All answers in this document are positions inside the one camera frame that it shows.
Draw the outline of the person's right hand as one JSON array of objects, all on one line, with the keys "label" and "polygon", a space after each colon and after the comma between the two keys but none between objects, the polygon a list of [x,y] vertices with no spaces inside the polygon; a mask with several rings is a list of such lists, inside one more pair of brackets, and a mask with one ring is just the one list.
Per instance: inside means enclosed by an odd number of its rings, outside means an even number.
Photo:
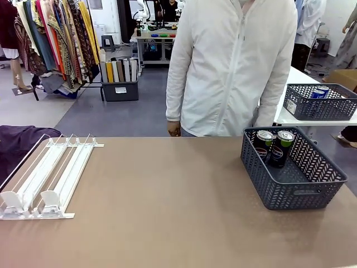
[{"label": "person's right hand", "polygon": [[171,137],[180,137],[181,136],[180,121],[167,121],[167,132]]}]

